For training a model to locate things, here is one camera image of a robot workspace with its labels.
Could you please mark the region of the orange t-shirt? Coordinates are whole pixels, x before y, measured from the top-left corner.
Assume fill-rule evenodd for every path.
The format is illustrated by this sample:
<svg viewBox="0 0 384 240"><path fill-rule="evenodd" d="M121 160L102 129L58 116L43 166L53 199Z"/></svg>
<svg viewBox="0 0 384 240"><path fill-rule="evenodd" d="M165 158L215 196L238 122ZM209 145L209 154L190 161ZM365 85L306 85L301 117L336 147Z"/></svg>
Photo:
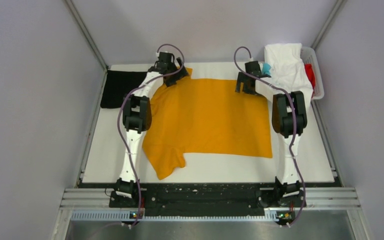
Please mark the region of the orange t-shirt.
<svg viewBox="0 0 384 240"><path fill-rule="evenodd" d="M152 124L142 149L148 183L270 183L272 149L269 102L236 92L236 82L204 72L161 86L150 100Z"/></svg>

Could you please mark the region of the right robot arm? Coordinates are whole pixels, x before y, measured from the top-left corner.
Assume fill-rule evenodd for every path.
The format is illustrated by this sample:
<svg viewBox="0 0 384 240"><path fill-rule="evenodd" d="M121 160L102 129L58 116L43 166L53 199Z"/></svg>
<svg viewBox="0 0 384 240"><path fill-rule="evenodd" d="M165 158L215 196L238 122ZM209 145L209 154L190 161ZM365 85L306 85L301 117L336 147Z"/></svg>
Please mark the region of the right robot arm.
<svg viewBox="0 0 384 240"><path fill-rule="evenodd" d="M262 207L288 207L305 200L305 181L297 163L298 143L308 124L305 96L301 91L288 92L281 86L269 82L270 76L263 74L257 61L245 63L238 69L236 92L272 96L271 123L279 139L279 162L271 192L258 195Z"/></svg>

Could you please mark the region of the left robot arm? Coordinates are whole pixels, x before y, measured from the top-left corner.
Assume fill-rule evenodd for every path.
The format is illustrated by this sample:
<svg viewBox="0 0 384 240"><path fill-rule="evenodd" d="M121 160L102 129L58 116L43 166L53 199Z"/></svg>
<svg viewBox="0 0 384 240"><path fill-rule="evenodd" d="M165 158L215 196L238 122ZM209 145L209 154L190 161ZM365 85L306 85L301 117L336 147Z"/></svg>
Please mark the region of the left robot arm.
<svg viewBox="0 0 384 240"><path fill-rule="evenodd" d="M159 87L171 87L188 76L185 57L175 58L167 51L157 53L157 61L146 72L143 82L123 98L118 116L117 130L125 147L115 194L129 207L140 202L140 181L136 165L141 158L142 144L152 124L151 98Z"/></svg>

